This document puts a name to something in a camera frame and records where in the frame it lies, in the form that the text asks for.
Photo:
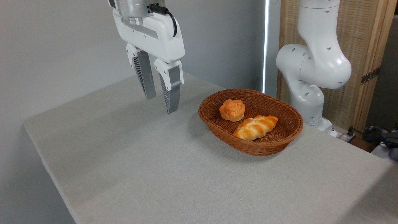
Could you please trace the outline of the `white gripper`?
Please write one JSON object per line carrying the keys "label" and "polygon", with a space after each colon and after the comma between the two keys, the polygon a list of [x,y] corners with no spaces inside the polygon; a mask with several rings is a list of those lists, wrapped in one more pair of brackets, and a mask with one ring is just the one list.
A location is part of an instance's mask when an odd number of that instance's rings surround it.
{"label": "white gripper", "polygon": [[127,42],[126,52],[130,66],[134,68],[147,100],[154,98],[155,83],[149,54],[157,57],[155,69],[160,74],[167,113],[178,109],[180,87],[184,84],[182,63],[185,48],[179,24],[173,37],[174,27],[171,17],[154,13],[143,18],[143,25],[131,24],[113,10],[113,17],[121,38]]}

